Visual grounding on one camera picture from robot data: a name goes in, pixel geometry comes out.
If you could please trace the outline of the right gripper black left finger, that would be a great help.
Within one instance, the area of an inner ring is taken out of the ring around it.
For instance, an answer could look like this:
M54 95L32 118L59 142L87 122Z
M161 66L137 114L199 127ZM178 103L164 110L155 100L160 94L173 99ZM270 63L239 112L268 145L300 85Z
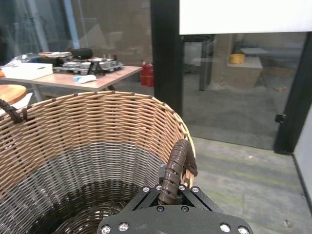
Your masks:
M158 196L164 179L166 164L160 164L158 173L158 184L154 187L144 186L131 200L131 210L140 210L158 204Z

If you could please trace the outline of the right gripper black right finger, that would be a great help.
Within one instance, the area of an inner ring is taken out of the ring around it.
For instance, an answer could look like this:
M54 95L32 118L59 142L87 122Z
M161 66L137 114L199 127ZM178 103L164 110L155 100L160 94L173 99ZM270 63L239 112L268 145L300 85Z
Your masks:
M185 185L180 185L177 193L177 203L201 210L209 210L212 212L221 211L221 208L205 195L198 186L187 188Z

